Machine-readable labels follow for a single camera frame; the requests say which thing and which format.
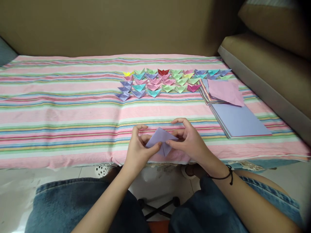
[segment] forearm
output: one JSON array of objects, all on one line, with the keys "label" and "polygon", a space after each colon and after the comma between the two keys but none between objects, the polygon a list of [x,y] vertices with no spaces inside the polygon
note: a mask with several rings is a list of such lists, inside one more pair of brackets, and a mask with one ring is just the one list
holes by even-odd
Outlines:
[{"label": "forearm", "polygon": [[72,231],[73,233],[108,232],[110,225],[134,178],[120,171],[93,207]]},{"label": "forearm", "polygon": [[[210,158],[211,161],[201,164],[205,171],[212,177],[226,177],[229,174],[228,167],[215,156]],[[233,173],[233,185],[230,185],[231,176],[225,180],[213,179],[213,181],[251,233],[300,231],[291,219],[260,196],[235,173]]]}]

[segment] bed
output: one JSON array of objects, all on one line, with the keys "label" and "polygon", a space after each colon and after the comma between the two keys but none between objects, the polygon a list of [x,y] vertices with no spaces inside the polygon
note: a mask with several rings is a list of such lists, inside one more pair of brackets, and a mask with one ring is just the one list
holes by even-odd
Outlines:
[{"label": "bed", "polygon": [[[18,56],[0,68],[0,168],[61,168],[122,165],[132,127],[142,134],[182,128],[170,122],[186,117],[221,160],[263,168],[308,161],[310,149],[234,74],[247,107],[272,136],[227,139],[200,92],[161,92],[156,98],[122,102],[123,72],[150,69],[227,69],[220,57],[191,55],[114,55],[94,57]],[[187,164],[189,156],[172,150],[150,164]]]}]

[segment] hand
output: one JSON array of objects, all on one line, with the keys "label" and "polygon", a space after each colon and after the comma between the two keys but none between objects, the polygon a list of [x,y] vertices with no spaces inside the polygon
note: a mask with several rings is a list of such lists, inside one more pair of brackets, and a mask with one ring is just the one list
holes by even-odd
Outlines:
[{"label": "hand", "polygon": [[212,155],[211,151],[207,148],[197,130],[186,118],[176,118],[171,123],[175,124],[177,122],[183,123],[185,128],[173,131],[172,135],[179,138],[183,142],[168,140],[166,143],[174,149],[182,150],[197,163],[203,164],[208,155]]},{"label": "hand", "polygon": [[138,131],[142,128],[147,129],[148,126],[136,125],[133,127],[132,137],[130,139],[126,159],[122,168],[127,171],[128,175],[132,175],[133,178],[136,178],[151,156],[157,153],[162,146],[162,143],[158,142],[153,147],[147,149],[145,145],[151,138],[151,135],[139,136]]}]

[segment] finger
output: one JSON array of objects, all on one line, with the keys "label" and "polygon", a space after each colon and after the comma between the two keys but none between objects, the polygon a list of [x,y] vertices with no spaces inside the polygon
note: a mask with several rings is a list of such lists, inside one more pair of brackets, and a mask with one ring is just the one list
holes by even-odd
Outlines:
[{"label": "finger", "polygon": [[176,118],[171,123],[172,124],[183,123],[185,127],[192,127],[192,124],[187,120],[187,118]]},{"label": "finger", "polygon": [[155,153],[157,153],[160,148],[162,146],[162,142],[158,142],[157,144],[155,144],[153,147],[150,147],[149,149],[147,149],[147,154],[148,156],[153,156]]},{"label": "finger", "polygon": [[175,137],[182,137],[184,135],[185,129],[176,129],[174,130],[171,135],[175,136]]},{"label": "finger", "polygon": [[138,131],[140,130],[140,129],[147,129],[148,128],[148,126],[146,126],[146,125],[135,125],[134,127],[133,127],[133,130],[132,130],[132,137],[133,136],[138,136]]},{"label": "finger", "polygon": [[142,135],[140,138],[143,143],[147,143],[150,140],[151,135],[145,134],[145,135]]},{"label": "finger", "polygon": [[184,150],[184,143],[183,142],[176,142],[173,140],[167,140],[166,144],[168,144],[170,147],[177,149],[177,150]]}]

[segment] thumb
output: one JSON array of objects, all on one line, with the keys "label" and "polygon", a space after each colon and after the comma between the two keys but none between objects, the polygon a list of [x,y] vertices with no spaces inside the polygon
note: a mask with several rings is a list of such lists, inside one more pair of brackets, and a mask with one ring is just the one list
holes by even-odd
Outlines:
[{"label": "thumb", "polygon": [[162,146],[162,142],[158,142],[157,144],[155,144],[153,147],[150,147],[147,151],[148,151],[148,154],[150,156],[153,156],[155,153],[157,153],[160,148]]},{"label": "thumb", "polygon": [[177,150],[183,150],[183,143],[182,142],[176,142],[173,140],[167,140],[166,144],[168,144],[170,147],[177,149]]}]

